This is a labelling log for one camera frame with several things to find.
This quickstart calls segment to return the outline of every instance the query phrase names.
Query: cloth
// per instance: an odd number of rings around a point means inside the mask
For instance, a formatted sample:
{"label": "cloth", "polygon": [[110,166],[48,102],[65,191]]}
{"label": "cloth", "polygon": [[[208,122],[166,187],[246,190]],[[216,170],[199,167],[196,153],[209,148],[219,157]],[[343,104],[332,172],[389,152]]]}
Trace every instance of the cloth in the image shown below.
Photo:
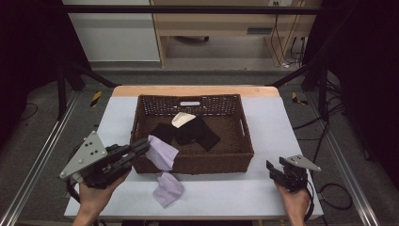
{"label": "cloth", "polygon": [[201,117],[196,117],[177,129],[175,139],[180,145],[197,141],[208,152],[217,144],[220,137],[208,127]]}
{"label": "cloth", "polygon": [[158,137],[149,135],[150,149],[146,152],[148,159],[160,170],[173,170],[174,158],[179,152]]}
{"label": "cloth", "polygon": [[200,120],[202,121],[202,136],[198,137],[196,141],[203,149],[205,149],[206,152],[208,152],[217,144],[217,142],[219,142],[220,137],[208,127],[203,119]]}
{"label": "cloth", "polygon": [[189,121],[192,121],[196,118],[195,115],[191,115],[184,112],[179,112],[172,120],[172,125],[176,128],[181,127],[182,125],[186,124]]}
{"label": "cloth", "polygon": [[150,135],[158,137],[166,144],[170,144],[175,136],[176,127],[171,124],[159,123],[155,129],[150,132]]}
{"label": "cloth", "polygon": [[162,172],[158,177],[159,186],[153,191],[153,197],[166,208],[182,197],[183,185],[170,173]]}
{"label": "cloth", "polygon": [[202,120],[200,117],[196,117],[176,130],[175,139],[178,144],[184,145],[195,141],[202,135]]}

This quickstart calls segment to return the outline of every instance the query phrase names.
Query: white table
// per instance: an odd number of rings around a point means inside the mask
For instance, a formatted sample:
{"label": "white table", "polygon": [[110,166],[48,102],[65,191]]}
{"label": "white table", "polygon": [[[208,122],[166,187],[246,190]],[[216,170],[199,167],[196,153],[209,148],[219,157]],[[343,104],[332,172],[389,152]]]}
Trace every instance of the white table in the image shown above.
{"label": "white table", "polygon": [[[302,154],[283,102],[266,87],[118,87],[104,112],[98,133],[104,146],[129,143],[137,94],[201,95],[240,93],[255,152],[247,173],[175,174],[184,185],[176,202],[163,208],[153,197],[155,174],[134,170],[120,185],[100,218],[117,219],[271,219],[284,218],[281,197],[266,169],[269,160],[281,170],[279,157]],[[323,215],[314,199],[312,218]],[[74,218],[79,204],[70,199],[65,216]]]}

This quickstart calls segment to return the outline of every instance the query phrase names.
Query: aluminum rail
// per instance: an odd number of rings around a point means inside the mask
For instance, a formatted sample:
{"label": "aluminum rail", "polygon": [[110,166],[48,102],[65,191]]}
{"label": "aluminum rail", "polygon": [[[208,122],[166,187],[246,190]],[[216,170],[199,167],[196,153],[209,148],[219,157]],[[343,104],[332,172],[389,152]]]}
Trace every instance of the aluminum rail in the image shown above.
{"label": "aluminum rail", "polygon": [[[310,101],[311,107],[313,108],[314,113],[318,114],[316,107],[316,100],[310,94],[307,94],[308,100]],[[324,125],[319,121],[319,125],[324,129]],[[337,165],[338,170],[340,171],[341,176],[343,177],[343,182],[346,185],[346,188],[349,190],[350,194],[353,198],[353,204],[355,204],[359,216],[363,221],[364,225],[367,226],[378,226],[378,220],[375,216],[375,212],[373,208],[367,201],[366,196],[364,195],[363,189],[356,179],[354,172],[349,167],[349,164],[346,162],[345,157],[343,156],[343,152],[341,151],[340,146],[338,145],[337,140],[333,136],[332,132],[329,131],[326,135],[327,144],[331,149],[331,155],[334,159],[335,164]]]}
{"label": "aluminum rail", "polygon": [[64,130],[71,113],[73,112],[79,94],[80,93],[77,91],[74,91],[72,93],[72,96],[68,102],[68,109],[64,117],[61,120],[57,121],[55,126],[53,127],[53,130],[47,138],[46,142],[44,143],[43,147],[41,148],[41,151],[35,163],[25,177],[24,183],[21,185],[20,190],[18,191],[11,205],[8,207],[6,213],[1,217],[1,226],[12,226],[17,222],[18,216],[21,214],[27,199],[32,193],[36,182],[39,180],[41,172],[43,171],[50,154],[52,153],[56,143],[58,142],[58,139],[62,131]]}
{"label": "aluminum rail", "polygon": [[98,6],[98,5],[38,5],[49,12],[68,13],[179,13],[179,14],[278,14],[319,15],[342,13],[341,8],[303,7],[236,7],[236,6]]}

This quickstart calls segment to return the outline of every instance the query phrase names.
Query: basket handle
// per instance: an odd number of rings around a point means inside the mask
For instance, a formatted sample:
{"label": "basket handle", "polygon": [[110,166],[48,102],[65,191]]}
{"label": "basket handle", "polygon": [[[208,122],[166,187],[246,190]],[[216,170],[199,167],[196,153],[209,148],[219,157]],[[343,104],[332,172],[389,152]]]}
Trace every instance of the basket handle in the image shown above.
{"label": "basket handle", "polygon": [[198,106],[201,104],[200,97],[180,97],[178,99],[179,106]]}

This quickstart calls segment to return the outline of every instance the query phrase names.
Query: cabinet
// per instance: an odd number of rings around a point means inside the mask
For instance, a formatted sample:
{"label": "cabinet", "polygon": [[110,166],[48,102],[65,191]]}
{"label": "cabinet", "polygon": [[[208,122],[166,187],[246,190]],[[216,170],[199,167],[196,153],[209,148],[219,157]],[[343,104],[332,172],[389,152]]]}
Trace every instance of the cabinet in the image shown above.
{"label": "cabinet", "polygon": [[[153,6],[266,7],[271,0],[151,0]],[[318,7],[322,0],[293,0],[292,7]],[[158,50],[165,65],[172,36],[262,36],[279,66],[294,37],[308,37],[315,16],[252,14],[153,14]]]}

